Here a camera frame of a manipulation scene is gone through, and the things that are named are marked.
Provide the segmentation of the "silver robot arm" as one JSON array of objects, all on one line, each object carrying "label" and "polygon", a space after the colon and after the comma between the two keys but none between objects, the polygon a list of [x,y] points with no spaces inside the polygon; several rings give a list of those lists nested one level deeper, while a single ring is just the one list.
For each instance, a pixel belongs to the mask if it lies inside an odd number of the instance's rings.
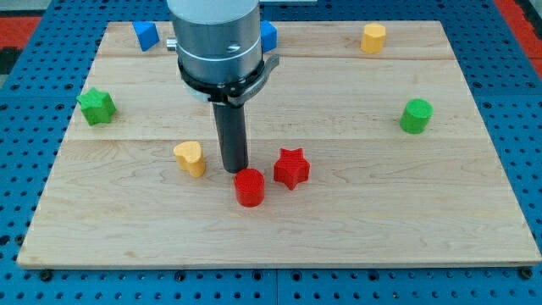
[{"label": "silver robot arm", "polygon": [[212,103],[240,108],[265,86],[258,0],[168,0],[182,80]]}]

